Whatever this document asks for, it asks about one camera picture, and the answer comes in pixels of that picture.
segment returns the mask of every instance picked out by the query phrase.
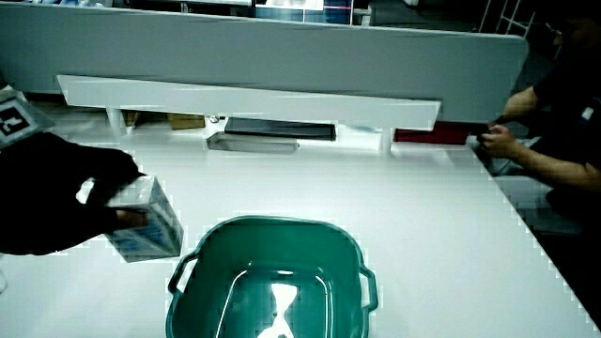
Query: gloved hand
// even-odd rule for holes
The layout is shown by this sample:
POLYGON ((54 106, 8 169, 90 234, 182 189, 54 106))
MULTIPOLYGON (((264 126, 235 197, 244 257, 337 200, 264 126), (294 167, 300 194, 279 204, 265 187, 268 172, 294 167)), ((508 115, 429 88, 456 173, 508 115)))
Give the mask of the gloved hand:
POLYGON ((105 207, 96 196, 82 205, 82 184, 117 190, 143 174, 118 149, 80 146, 49 132, 0 152, 0 252, 49 254, 118 229, 144 226, 144 215, 105 207))

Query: basin handle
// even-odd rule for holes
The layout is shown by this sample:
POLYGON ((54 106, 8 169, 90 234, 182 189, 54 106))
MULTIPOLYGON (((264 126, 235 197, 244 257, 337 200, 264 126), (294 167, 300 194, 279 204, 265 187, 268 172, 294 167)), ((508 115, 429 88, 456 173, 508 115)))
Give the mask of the basin handle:
POLYGON ((179 283, 179 279, 181 278, 181 275, 183 274, 186 265, 190 263, 190 261, 196 259, 196 257, 197 252, 188 253, 177 264, 176 271, 173 273, 173 276, 169 281, 169 285, 167 286, 167 289, 173 295, 181 293, 181 291, 179 291, 179 289, 177 288, 177 283, 179 283))
POLYGON ((372 270, 361 267, 361 274, 367 278, 367 283, 369 285, 369 303, 364 306, 368 312, 372 312, 378 307, 378 289, 376 286, 376 275, 372 270))

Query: white tabletop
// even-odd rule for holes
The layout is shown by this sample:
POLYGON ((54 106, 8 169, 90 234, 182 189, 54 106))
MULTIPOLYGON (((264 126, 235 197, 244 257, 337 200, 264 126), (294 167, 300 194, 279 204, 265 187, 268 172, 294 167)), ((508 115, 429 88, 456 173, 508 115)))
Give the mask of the white tabletop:
MULTIPOLYGON (((371 338, 600 336, 463 146, 396 144, 386 158, 311 143, 259 155, 182 140, 138 134, 118 145, 172 196, 182 255, 240 215, 327 221, 358 240, 376 274, 371 338)), ((5 256, 0 335, 163 337, 177 261, 127 264, 104 237, 61 255, 5 256)))

